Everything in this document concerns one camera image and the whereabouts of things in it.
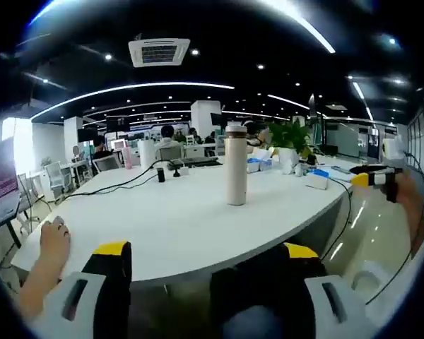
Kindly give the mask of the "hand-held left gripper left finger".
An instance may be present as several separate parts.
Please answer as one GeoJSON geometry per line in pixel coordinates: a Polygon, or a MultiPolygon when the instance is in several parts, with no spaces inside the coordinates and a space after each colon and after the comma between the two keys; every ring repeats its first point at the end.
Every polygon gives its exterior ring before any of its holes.
{"type": "Polygon", "coordinates": [[[99,246],[46,296],[33,323],[38,338],[126,338],[131,277],[129,242],[99,246]]]}

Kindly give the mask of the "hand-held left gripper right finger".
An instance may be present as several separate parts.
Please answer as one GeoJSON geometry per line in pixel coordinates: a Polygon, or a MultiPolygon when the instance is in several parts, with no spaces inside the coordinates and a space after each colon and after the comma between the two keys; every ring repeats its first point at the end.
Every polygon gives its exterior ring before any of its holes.
{"type": "Polygon", "coordinates": [[[370,338],[363,301],[338,275],[328,275],[306,246],[276,246],[280,290],[278,309],[284,338],[370,338]]]}

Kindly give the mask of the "person's right hand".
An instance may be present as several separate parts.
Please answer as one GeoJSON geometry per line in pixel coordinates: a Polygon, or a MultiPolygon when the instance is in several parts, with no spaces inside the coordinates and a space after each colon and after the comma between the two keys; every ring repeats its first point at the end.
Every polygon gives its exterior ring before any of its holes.
{"type": "Polygon", "coordinates": [[[424,198],[406,172],[396,174],[395,182],[398,185],[396,201],[403,206],[408,221],[416,225],[423,219],[424,198]]]}

